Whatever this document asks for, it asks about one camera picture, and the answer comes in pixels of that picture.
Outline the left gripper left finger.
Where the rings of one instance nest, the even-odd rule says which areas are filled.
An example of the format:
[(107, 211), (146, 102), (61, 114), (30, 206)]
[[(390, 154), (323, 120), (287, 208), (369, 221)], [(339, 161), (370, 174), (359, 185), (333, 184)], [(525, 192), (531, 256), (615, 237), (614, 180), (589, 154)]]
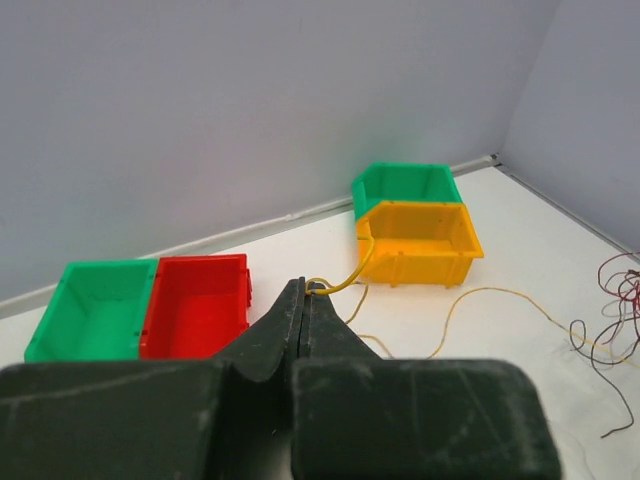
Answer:
[(1, 372), (5, 479), (288, 479), (304, 282), (202, 360), (33, 363)]

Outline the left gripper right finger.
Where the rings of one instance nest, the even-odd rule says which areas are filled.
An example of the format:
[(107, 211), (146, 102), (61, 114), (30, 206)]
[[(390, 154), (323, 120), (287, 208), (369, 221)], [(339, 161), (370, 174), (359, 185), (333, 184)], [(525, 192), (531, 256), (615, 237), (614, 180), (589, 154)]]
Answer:
[(304, 289), (292, 366), (297, 479), (559, 479), (535, 385), (495, 359), (384, 359)]

